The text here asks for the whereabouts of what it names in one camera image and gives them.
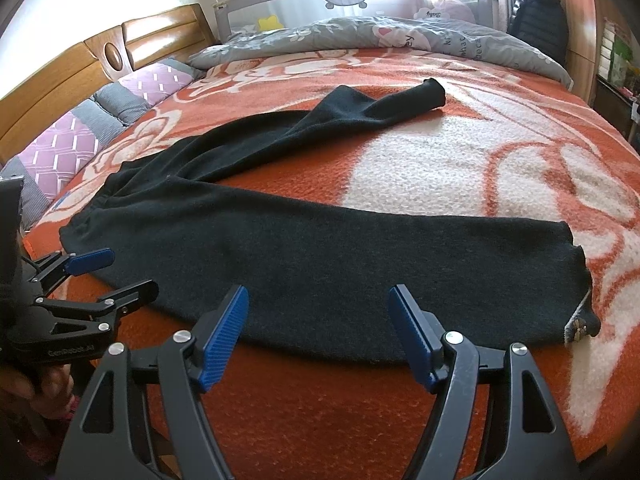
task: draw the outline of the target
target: gray quilt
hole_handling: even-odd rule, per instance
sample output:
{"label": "gray quilt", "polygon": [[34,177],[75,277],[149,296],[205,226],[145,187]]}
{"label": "gray quilt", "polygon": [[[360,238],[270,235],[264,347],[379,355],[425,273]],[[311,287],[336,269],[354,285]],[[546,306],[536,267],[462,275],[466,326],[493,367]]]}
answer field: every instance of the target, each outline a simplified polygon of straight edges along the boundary
{"label": "gray quilt", "polygon": [[238,36],[194,54],[189,64],[208,70],[221,63],[256,57],[405,46],[533,72],[559,81],[569,89],[573,85],[566,70],[538,49],[504,32],[452,19],[427,22],[375,16],[331,18],[305,27]]}

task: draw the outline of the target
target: pink patch on quilt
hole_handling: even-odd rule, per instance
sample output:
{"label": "pink patch on quilt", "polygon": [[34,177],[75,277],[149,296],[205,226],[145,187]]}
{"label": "pink patch on quilt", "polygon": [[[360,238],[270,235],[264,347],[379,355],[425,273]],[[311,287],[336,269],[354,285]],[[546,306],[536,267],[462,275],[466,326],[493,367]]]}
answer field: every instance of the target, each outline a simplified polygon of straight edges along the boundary
{"label": "pink patch on quilt", "polygon": [[153,63],[121,77],[118,82],[152,106],[167,99],[181,88],[190,85],[193,78],[162,63]]}
{"label": "pink patch on quilt", "polygon": [[98,139],[71,112],[44,130],[18,158],[44,195],[53,200],[98,151]]}

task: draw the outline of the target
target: black puffer jacket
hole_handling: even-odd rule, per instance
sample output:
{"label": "black puffer jacket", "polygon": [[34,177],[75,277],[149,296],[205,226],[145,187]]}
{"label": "black puffer jacket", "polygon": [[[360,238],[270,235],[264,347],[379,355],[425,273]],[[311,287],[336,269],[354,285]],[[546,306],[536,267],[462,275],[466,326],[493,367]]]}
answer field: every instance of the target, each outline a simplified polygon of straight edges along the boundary
{"label": "black puffer jacket", "polygon": [[507,32],[565,66],[569,27],[560,0],[516,0]]}

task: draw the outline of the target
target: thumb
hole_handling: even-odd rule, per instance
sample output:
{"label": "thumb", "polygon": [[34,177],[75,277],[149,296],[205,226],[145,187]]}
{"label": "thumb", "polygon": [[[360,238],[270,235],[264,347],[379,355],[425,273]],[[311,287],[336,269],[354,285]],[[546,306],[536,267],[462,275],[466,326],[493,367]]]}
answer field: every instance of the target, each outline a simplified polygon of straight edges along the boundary
{"label": "thumb", "polygon": [[7,365],[0,365],[0,389],[28,400],[35,395],[31,381],[24,374]]}

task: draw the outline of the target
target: pink and gray cushion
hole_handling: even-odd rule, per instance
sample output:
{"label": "pink and gray cushion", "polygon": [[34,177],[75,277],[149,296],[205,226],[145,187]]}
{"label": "pink and gray cushion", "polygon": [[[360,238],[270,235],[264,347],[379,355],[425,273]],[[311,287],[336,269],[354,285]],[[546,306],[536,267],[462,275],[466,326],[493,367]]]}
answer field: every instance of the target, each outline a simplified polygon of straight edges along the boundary
{"label": "pink and gray cushion", "polygon": [[24,176],[22,226],[30,229],[66,184],[128,126],[204,72],[165,59],[103,86],[60,117],[0,170]]}

